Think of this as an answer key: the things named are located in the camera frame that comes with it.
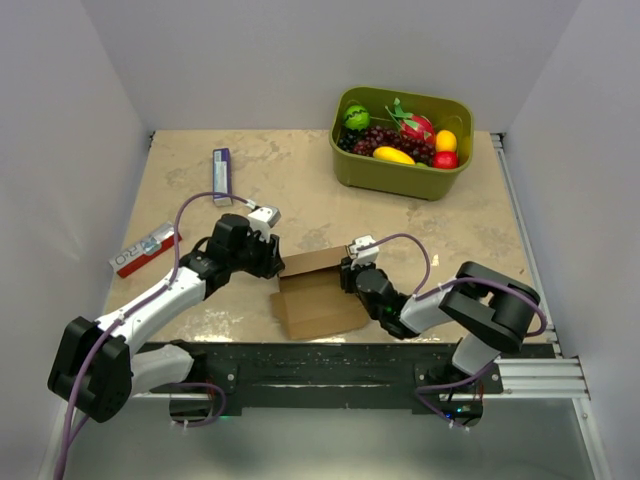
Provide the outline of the brown cardboard paper box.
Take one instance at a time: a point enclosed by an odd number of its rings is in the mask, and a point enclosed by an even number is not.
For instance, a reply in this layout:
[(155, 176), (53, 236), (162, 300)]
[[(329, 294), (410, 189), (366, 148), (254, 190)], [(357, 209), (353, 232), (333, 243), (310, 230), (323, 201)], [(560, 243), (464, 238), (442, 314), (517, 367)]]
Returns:
[(285, 257), (278, 291), (270, 296), (272, 315), (290, 340), (330, 337), (365, 327), (369, 316), (359, 299), (341, 288), (344, 246)]

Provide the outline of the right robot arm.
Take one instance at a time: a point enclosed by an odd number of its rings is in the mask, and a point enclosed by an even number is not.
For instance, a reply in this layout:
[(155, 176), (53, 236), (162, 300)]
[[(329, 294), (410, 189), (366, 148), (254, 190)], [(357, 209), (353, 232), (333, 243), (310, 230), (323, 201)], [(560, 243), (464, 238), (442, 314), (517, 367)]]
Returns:
[[(426, 386), (443, 384), (459, 393), (469, 392), (497, 357), (520, 352), (524, 339), (539, 335), (547, 325), (533, 288), (471, 261), (444, 284), (408, 295), (398, 291), (375, 263), (360, 265), (345, 257), (340, 262), (340, 284), (396, 339), (414, 339), (449, 322), (461, 325), (466, 336), (424, 381)], [(534, 317), (540, 318), (540, 328), (531, 332)]]

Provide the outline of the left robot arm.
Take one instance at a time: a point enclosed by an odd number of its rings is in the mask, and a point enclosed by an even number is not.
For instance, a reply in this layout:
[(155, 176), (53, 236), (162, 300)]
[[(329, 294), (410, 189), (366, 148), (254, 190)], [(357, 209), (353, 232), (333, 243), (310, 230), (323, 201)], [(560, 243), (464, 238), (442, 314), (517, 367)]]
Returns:
[(157, 331), (226, 286), (236, 272), (271, 279), (284, 269), (280, 212), (259, 207), (246, 216), (225, 214), (158, 284), (125, 306), (65, 328), (49, 374), (49, 390), (98, 423), (118, 413), (133, 395), (175, 383), (200, 390), (207, 368), (185, 343), (143, 352)]

